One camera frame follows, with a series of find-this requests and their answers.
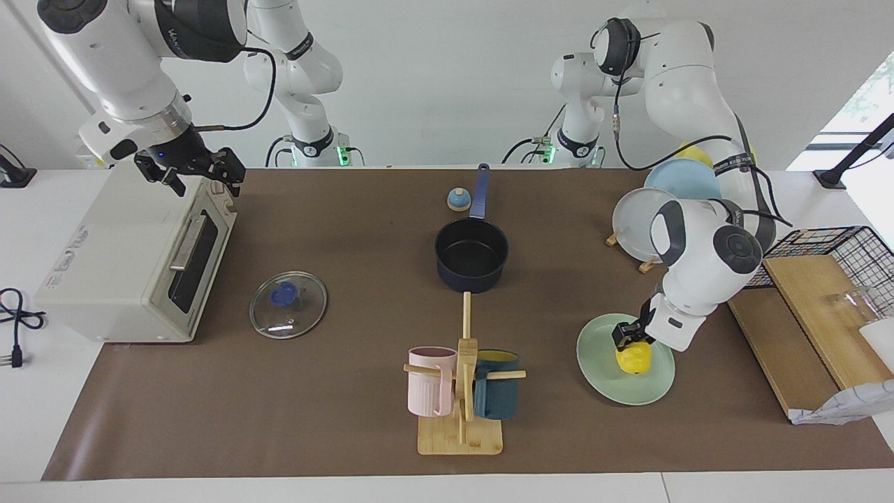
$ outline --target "blue plate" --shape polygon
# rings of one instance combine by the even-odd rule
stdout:
[[[670,192],[678,199],[719,199],[721,186],[714,170],[699,161],[676,158],[662,162],[645,179],[645,187]]]

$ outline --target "microwave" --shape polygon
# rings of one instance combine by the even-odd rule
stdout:
[[[221,183],[183,177],[183,197],[118,164],[34,303],[82,336],[181,343],[195,336],[236,220]]]

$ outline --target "blue pot handle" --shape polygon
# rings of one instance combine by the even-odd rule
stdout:
[[[485,218],[485,205],[487,203],[487,181],[491,175],[491,167],[487,164],[478,165],[478,179],[475,182],[475,193],[472,196],[472,209],[468,215],[472,218]]]

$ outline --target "white cloth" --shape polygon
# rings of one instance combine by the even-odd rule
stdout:
[[[839,391],[815,411],[789,409],[792,424],[844,424],[894,410],[894,379]]]

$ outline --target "wooden board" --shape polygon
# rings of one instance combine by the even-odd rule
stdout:
[[[839,392],[778,290],[743,290],[730,309],[786,417],[789,409],[816,410]]]
[[[466,422],[466,443],[460,443],[460,418],[420,417],[417,450],[423,456],[488,455],[502,452],[502,423],[477,417]]]
[[[836,302],[854,287],[829,255],[768,259],[767,272],[842,389],[894,379],[860,336],[860,323]]]

